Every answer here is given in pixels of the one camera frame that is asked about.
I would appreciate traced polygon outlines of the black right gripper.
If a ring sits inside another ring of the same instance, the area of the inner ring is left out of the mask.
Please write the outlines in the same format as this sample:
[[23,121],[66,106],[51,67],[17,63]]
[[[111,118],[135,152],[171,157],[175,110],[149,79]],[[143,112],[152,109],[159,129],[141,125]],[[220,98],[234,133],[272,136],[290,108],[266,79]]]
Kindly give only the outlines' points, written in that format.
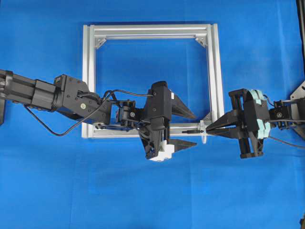
[[256,89],[239,89],[229,92],[232,108],[206,127],[209,135],[239,139],[240,158],[263,155],[264,139],[271,131],[267,100]]

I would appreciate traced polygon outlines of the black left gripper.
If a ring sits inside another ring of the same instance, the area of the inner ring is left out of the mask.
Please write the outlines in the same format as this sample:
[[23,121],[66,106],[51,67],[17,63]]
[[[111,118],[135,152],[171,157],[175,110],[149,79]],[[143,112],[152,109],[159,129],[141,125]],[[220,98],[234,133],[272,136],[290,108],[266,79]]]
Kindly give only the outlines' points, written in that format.
[[[171,93],[171,107],[172,115],[189,119],[196,118],[193,112],[182,102],[179,96],[174,93]],[[169,144],[169,128],[171,121],[164,117],[147,120],[144,119],[143,114],[142,120],[149,122],[147,126],[141,127],[142,130],[148,133],[148,138],[142,140],[145,149],[145,157],[148,160],[162,162],[166,159],[172,158],[172,154],[177,151],[185,150],[197,145],[194,142],[180,139],[170,139]]]

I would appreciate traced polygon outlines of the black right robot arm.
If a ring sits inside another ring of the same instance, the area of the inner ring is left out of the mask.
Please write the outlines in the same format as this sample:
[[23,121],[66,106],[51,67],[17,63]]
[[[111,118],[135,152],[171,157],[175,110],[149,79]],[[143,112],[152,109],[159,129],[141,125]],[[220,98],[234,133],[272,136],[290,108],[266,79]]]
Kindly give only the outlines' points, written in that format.
[[206,127],[210,135],[237,139],[240,158],[263,155],[264,139],[272,128],[288,129],[305,123],[305,98],[275,101],[260,90],[239,89],[229,92],[232,110]]

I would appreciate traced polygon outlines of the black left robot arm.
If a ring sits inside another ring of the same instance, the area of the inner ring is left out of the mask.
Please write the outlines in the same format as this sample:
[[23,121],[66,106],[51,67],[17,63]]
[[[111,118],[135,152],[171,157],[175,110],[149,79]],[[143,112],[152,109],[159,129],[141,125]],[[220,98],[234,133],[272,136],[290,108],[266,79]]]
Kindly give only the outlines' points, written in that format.
[[58,112],[77,124],[91,124],[97,129],[135,130],[148,160],[162,162],[173,153],[194,146],[193,142],[170,137],[173,115],[193,119],[194,114],[165,81],[154,83],[143,95],[143,108],[136,107],[134,100],[119,100],[115,95],[115,90],[108,90],[99,96],[84,81],[65,74],[47,83],[11,71],[0,72],[1,100],[20,103],[28,112]]

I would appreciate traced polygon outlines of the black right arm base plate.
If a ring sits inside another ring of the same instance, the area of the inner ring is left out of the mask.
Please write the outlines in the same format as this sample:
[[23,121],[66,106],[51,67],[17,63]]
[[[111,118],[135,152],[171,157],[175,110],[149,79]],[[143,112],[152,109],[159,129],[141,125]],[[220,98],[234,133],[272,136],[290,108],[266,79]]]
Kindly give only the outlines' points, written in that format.
[[[305,120],[305,82],[302,82],[290,95],[291,100],[296,100],[295,104],[291,104],[292,118],[294,120]],[[294,131],[303,139],[305,139],[305,123],[297,122]]]

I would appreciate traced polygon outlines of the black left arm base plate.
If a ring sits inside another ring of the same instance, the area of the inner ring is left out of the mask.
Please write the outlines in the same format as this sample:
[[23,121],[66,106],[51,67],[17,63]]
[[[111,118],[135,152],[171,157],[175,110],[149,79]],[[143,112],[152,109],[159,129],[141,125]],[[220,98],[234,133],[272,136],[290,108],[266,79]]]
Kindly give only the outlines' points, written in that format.
[[4,99],[0,99],[0,125],[4,123],[5,106],[6,106],[6,101]]

